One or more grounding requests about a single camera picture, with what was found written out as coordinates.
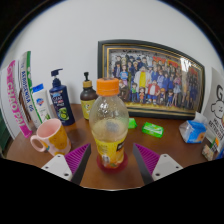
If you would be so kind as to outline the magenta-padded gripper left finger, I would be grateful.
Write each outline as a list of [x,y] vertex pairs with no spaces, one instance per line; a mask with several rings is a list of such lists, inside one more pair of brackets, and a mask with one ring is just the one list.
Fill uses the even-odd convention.
[[86,144],[67,155],[54,156],[42,169],[79,185],[91,154],[91,145]]

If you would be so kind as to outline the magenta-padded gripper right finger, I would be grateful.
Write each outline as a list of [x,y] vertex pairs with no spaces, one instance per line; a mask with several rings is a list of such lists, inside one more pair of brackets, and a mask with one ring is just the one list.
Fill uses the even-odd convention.
[[168,154],[159,155],[137,143],[133,144],[133,154],[145,185],[182,169]]

